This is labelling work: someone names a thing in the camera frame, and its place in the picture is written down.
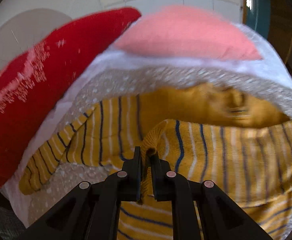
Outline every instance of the yellow garment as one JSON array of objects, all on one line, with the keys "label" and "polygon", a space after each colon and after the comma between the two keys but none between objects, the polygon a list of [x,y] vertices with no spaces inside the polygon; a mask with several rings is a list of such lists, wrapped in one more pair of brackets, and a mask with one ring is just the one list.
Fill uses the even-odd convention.
[{"label": "yellow garment", "polygon": [[[210,84],[95,104],[35,152],[20,190],[40,190],[59,161],[111,164],[118,171],[134,146],[142,146],[143,158],[157,150],[190,180],[212,179],[241,207],[250,207],[247,213],[273,238],[284,230],[292,206],[292,121],[265,100]],[[143,205],[122,203],[119,239],[172,239],[171,204],[155,202],[149,178],[142,184]]]}]

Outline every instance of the silver rivet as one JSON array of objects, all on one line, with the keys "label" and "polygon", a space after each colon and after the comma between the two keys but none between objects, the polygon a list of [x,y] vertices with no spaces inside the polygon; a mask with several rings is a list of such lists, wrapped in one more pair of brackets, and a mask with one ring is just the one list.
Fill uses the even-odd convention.
[{"label": "silver rivet", "polygon": [[205,187],[213,187],[214,183],[211,180],[206,180],[204,182]]},{"label": "silver rivet", "polygon": [[81,182],[81,184],[79,185],[80,189],[86,189],[89,187],[89,183],[87,181],[83,181]]},{"label": "silver rivet", "polygon": [[168,171],[166,173],[167,177],[170,177],[170,178],[174,178],[176,177],[176,172],[175,171]]},{"label": "silver rivet", "polygon": [[127,176],[127,172],[126,171],[119,171],[117,173],[117,176],[120,177],[120,178],[124,178]]}]

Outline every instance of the pink pillow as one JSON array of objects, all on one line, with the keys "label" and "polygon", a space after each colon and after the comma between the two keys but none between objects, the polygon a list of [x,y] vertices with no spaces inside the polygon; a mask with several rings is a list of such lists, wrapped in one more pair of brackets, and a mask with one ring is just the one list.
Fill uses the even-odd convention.
[{"label": "pink pillow", "polygon": [[143,56],[262,59],[254,44],[230,22],[187,6],[168,6],[140,18],[114,46]]}]

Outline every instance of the pillow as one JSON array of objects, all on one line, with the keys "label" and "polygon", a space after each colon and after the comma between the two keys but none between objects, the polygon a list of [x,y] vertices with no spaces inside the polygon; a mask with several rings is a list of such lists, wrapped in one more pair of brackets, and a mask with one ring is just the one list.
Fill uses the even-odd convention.
[{"label": "pillow", "polygon": [[0,187],[63,93],[139,17],[137,10],[123,8],[75,20],[0,71]]},{"label": "pillow", "polygon": [[114,46],[143,56],[261,59],[254,44],[230,22],[187,6],[169,6],[142,17]]}]

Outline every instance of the mattress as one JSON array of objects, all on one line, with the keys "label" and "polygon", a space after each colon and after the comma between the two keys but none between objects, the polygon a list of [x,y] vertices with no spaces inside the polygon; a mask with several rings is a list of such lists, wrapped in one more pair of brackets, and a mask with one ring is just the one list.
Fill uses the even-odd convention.
[{"label": "mattress", "polygon": [[93,168],[67,163],[58,167],[49,183],[39,192],[25,196],[18,188],[19,179],[35,150],[87,106],[104,98],[153,91],[163,86],[185,88],[211,82],[217,86],[232,86],[266,99],[292,118],[292,78],[283,62],[259,34],[245,25],[236,26],[255,44],[263,60],[140,57],[112,46],[97,56],[48,114],[25,150],[15,174],[3,186],[2,191],[24,225],[28,227],[35,222],[79,182],[87,180],[96,183],[107,176],[107,167]]}]

